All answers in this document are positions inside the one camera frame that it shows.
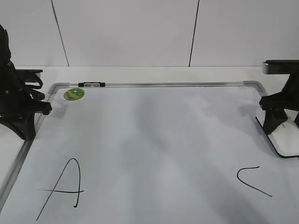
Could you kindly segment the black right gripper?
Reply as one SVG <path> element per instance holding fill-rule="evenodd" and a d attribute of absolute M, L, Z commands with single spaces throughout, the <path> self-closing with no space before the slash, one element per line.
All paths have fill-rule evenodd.
<path fill-rule="evenodd" d="M 262 97 L 259 104 L 265 111 L 263 130 L 269 135 L 288 120 L 285 109 L 299 110 L 299 75 L 290 74 L 281 92 Z"/>

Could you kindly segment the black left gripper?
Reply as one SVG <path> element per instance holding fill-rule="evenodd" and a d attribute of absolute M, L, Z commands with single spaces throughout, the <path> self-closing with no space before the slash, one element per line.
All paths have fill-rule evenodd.
<path fill-rule="evenodd" d="M 35 113 L 49 115 L 51 104 L 44 102 L 41 78 L 37 83 L 27 83 L 17 76 L 12 62 L 0 65 L 0 124 L 8 127 L 23 140 L 36 136 Z"/>

